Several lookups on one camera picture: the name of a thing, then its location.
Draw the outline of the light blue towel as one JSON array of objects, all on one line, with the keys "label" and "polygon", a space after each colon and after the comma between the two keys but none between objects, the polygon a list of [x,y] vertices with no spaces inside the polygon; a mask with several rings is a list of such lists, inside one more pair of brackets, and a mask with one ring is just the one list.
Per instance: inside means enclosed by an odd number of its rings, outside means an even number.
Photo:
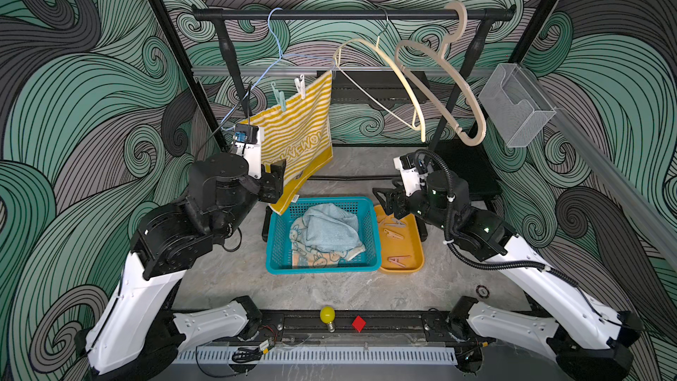
[{"label": "light blue towel", "polygon": [[301,221],[301,242],[320,252],[349,252],[362,246],[357,215],[333,203],[310,207]]}]

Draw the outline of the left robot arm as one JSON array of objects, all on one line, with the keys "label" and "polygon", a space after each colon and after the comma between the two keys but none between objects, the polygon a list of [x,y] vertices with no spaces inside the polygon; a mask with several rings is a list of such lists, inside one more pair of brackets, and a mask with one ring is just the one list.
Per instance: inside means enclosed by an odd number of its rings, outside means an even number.
[{"label": "left robot arm", "polygon": [[94,328],[77,337],[89,363],[86,379],[152,379],[186,350],[257,336],[263,315],[249,296],[203,312],[175,313],[171,306],[199,258],[239,234],[257,202],[281,198],[286,166],[284,160],[255,166],[235,153],[190,166],[184,197],[141,219],[109,304]]}]

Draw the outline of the bunny pattern towel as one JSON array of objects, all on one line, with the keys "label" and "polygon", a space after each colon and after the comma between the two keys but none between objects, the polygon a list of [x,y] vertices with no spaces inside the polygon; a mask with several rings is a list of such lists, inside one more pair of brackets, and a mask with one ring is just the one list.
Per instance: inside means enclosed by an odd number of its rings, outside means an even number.
[{"label": "bunny pattern towel", "polygon": [[292,248],[292,267],[295,268],[326,268],[336,267],[340,263],[355,262],[366,252],[366,246],[350,250],[349,252],[320,252],[301,242],[304,224],[301,217],[297,218],[290,229],[289,240]]}]

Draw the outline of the orange clothespin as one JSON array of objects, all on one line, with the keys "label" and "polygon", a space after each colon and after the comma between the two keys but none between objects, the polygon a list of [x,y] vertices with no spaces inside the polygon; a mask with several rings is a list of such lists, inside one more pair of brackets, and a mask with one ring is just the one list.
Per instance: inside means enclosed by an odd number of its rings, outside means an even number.
[{"label": "orange clothespin", "polygon": [[403,236],[402,234],[395,232],[395,231],[392,231],[392,230],[389,230],[389,229],[384,229],[383,232],[384,232],[384,235],[386,237],[389,237],[389,238],[392,238],[392,239],[396,239],[396,240],[404,240],[405,239],[405,236]]}]

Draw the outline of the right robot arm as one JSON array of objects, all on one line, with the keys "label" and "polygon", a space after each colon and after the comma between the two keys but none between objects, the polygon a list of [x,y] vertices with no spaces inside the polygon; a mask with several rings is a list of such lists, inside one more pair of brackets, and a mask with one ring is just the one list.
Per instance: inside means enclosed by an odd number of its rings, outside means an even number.
[{"label": "right robot arm", "polygon": [[373,191],[387,215],[413,215],[440,229],[460,262],[504,275],[532,301],[530,312],[513,312],[463,296],[447,317],[453,337],[507,342],[554,361],[574,380],[626,379],[634,361],[630,348],[644,329],[635,313],[587,294],[508,222],[473,206],[467,181],[441,156],[419,149],[393,163],[400,173],[393,187]]}]

